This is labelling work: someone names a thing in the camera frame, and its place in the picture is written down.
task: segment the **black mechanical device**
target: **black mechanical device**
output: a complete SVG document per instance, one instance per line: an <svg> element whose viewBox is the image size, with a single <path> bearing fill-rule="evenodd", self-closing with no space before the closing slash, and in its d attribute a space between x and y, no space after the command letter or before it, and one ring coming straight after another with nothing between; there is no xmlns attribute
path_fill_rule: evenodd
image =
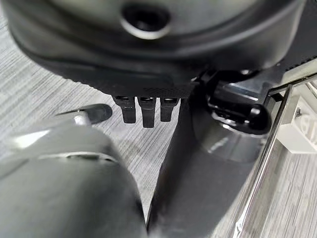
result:
<svg viewBox="0 0 317 238"><path fill-rule="evenodd" d="M47 165L38 162L39 168L49 170L51 163L60 178L75 184L74 190L55 198L54 195L64 188L60 181L56 181L58 188L48 182L47 187L39 185L41 191L54 191L50 200L54 204L73 199L81 183L85 186L96 183L95 189L103 187L103 192L96 195L88 189L85 195L79 193L81 210L67 203L71 207L68 210L76 217L68 221L69 229L56 217L52 221L53 230L29 227L30 217L33 221L42 221L44 216L39 215L36 203L30 203L25 208L27 212L23 209L12 211L15 215L11 222L18 224L19 229L3 225L0 234L4 236L1 237L5 234L18 237L23 229L32 237L56 237L56 234L63 234L63 229L67 237L78 237L77 225L82 234L90 237L207 236L232 204L265 142L271 127L270 114L264 107L268 90L281 81L286 70L317 55L312 44L303 39L307 29L313 30L310 21L316 9L315 1L1 2L11 34L26 55L64 78L112 95L122 109L125 123L136 122L138 103L142 109L143 126L154 127L157 98L160 120L168 122L173 108L181 101L178 125L160 170L147 228L140 218L142 207L134 181L117 160L118 155L109 152L115 166L109 162L98 167L94 164L97 159L76 154L78 164L72 157L65 156L65 159L82 171L87 163L90 173L98 171L104 177L90 177L83 172L85 179L76 180L80 176L76 169L68 168L64 171L68 173L66 175L60 160L50 156ZM307 7L300 25L305 4ZM292 46L299 25L301 35ZM314 43L315 34L309 34ZM25 155L39 156L34 153ZM34 173L31 180L35 191L25 193L28 193L28 199L41 199L36 196L36 181L43 181L45 173L36 172L34 165L29 164L28 168ZM7 193L10 193L10 187L28 176L27 172L16 171L11 175L16 179L0 181ZM103 184L100 179L115 182ZM120 192L118 187L125 188ZM98 202L94 206L92 201L96 199ZM108 216L108 207L102 199L110 201L117 212L111 210L112 215ZM10 212L10 207L20 206L18 199L10 201L8 195L0 200L7 202L0 202L0 211ZM49 212L48 204L41 201L41 206L45 207L43 212ZM55 206L57 217L65 209L66 203L62 204L60 210ZM97 215L91 220L81 220L79 217L86 213L93 217L93 214ZM118 223L124 222L129 224L126 230L118 229L121 227Z"/></svg>

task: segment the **metal rod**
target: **metal rod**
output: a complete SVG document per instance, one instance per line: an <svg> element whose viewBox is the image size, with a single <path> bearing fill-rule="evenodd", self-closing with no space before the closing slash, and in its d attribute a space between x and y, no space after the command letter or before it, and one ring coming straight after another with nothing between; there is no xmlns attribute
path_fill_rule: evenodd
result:
<svg viewBox="0 0 317 238"><path fill-rule="evenodd" d="M289 102L289 98L292 93L293 87L294 87L293 84L289 84L286 88L284 99L279 107L276 118L271 128L271 131L268 135L267 143L263 149L260 160L257 163L257 167L255 168L255 172L252 177L251 183L248 187L245 200L242 204L242 209L241 209L242 212L239 214L237 222L235 223L233 238L239 238L241 236L242 231L245 227L246 221L248 219L248 216L250 215L250 211L254 204L255 198L257 197L257 194L261 188L261 184L264 180L265 174L267 172L268 164L270 162L270 155L275 143L277 131L281 124L281 121L284 115L284 109L286 108Z"/></svg>
<svg viewBox="0 0 317 238"><path fill-rule="evenodd" d="M317 99L317 88L315 88L312 83L306 83L306 86L308 87L310 92L314 95L314 97Z"/></svg>
<svg viewBox="0 0 317 238"><path fill-rule="evenodd" d="M314 88L317 88L317 84L315 82L310 82Z"/></svg>
<svg viewBox="0 0 317 238"><path fill-rule="evenodd" d="M290 84L295 86L295 87L297 87L297 86L300 86L300 85L305 84L305 83L309 83L309 82L314 81L314 80L317 80L317 73L308 75L308 76L300 78L300 79L296 79L296 80L294 80L294 81L292 81L290 83L283 84L283 85L278 86L276 88L272 88L272 89L269 90L268 95L272 96L274 94L283 92L283 91L285 91L287 86L290 85Z"/></svg>

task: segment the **chrome metal piece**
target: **chrome metal piece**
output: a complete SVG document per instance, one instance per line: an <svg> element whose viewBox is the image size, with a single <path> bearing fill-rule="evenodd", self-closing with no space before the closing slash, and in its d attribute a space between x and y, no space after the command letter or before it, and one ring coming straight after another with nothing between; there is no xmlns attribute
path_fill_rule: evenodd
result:
<svg viewBox="0 0 317 238"><path fill-rule="evenodd" d="M262 134L262 135L255 135L255 134L249 134L249 133L245 133L245 132L242 132L240 130L237 130L235 128L232 128L236 126L236 123L235 121L232 121L232 120L229 120L229 119L224 119L223 117L220 117L218 116L216 113L212 113L211 117L213 119L215 119L215 121L218 121L219 122L219 125L221 127L223 127L224 129L228 130L228 131L231 131L231 132L234 132L238 135L241 135L241 136L249 136L251 138L263 138L265 139L267 134Z"/></svg>
<svg viewBox="0 0 317 238"><path fill-rule="evenodd" d="M312 81L311 84L312 84L315 88L317 88L317 84L316 84L314 81Z"/></svg>
<svg viewBox="0 0 317 238"><path fill-rule="evenodd" d="M285 91L285 89L286 89L286 88L288 87L288 85L290 85L290 84L293 85L293 86L295 86L295 87L297 87L297 86L301 86L301 85L303 85L303 84L312 82L312 81L314 81L314 80L317 80L317 73L308 75L308 76L303 77L303 78L299 78L299 79L297 79L297 80L294 80L294 81L292 81L292 82L283 84L283 85L278 86L278 87L276 87L276 88L272 88L271 90L269 90L268 95L269 95L269 96L272 96L272 95L274 95L274 94L283 92L283 91Z"/></svg>
<svg viewBox="0 0 317 238"><path fill-rule="evenodd" d="M272 129L271 129L269 136L268 136L268 139L267 139L267 143L263 149L262 155L259 159L259 162L257 163L255 172L253 174L251 183L248 187L246 198L242 204L241 213L237 217L237 222L235 223L234 231L233 231L233 238L240 238L241 237L241 234L245 228L246 221L247 221L247 219L250 215L251 209L253 207L255 198L257 197L257 194L261 188L261 184L262 184L264 177L265 177L265 174L266 174L267 166L270 162L270 155L271 155L274 143L275 143L277 130L281 124L283 114L284 114L284 109L286 108L286 106L289 102L289 98L290 98L290 95L292 93L293 86L294 86L293 84L289 84L286 88L284 99L280 105L278 112L277 112L275 121L272 125Z"/></svg>
<svg viewBox="0 0 317 238"><path fill-rule="evenodd" d="M317 88L312 83L306 83L306 86L310 90L310 92L314 95L314 97L317 99Z"/></svg>
<svg viewBox="0 0 317 238"><path fill-rule="evenodd" d="M229 89L231 92L234 92L235 94L246 98L246 99L250 99L254 102L257 102L259 100L259 94L256 92L253 92L251 90L248 90L244 87L242 87L241 85L239 85L238 83L230 83L225 85L226 89Z"/></svg>

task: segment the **black plastic tab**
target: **black plastic tab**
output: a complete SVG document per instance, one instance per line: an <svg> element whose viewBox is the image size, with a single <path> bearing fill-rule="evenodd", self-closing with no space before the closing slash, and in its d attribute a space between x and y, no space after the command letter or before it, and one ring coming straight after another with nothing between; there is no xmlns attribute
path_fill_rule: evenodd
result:
<svg viewBox="0 0 317 238"><path fill-rule="evenodd" d="M155 104L157 99L141 97L141 98L138 98L138 101L142 110L143 127L153 128L154 118L155 118Z"/></svg>
<svg viewBox="0 0 317 238"><path fill-rule="evenodd" d="M281 101L283 101L283 98L284 98L280 93L273 94L271 97L272 97L276 102L281 102Z"/></svg>
<svg viewBox="0 0 317 238"><path fill-rule="evenodd" d="M178 104L177 98L161 98L160 99L160 121L170 122L174 107Z"/></svg>
<svg viewBox="0 0 317 238"><path fill-rule="evenodd" d="M113 96L114 102L121 107L124 123L136 122L134 97Z"/></svg>

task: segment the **black clip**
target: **black clip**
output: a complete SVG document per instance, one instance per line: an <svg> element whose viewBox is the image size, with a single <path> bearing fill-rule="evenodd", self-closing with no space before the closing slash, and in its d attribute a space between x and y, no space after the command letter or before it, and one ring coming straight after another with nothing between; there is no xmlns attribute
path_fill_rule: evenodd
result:
<svg viewBox="0 0 317 238"><path fill-rule="evenodd" d="M178 104L177 98L161 98L160 99L160 121L170 122L174 107Z"/></svg>
<svg viewBox="0 0 317 238"><path fill-rule="evenodd" d="M213 119L253 135L265 135L271 128L271 116L261 104L232 103L211 98L208 108Z"/></svg>
<svg viewBox="0 0 317 238"><path fill-rule="evenodd" d="M125 123L136 122L135 99L134 97L112 97L114 102L121 107L123 121Z"/></svg>
<svg viewBox="0 0 317 238"><path fill-rule="evenodd" d="M154 127L156 101L156 98L138 98L138 102L142 110L144 128Z"/></svg>

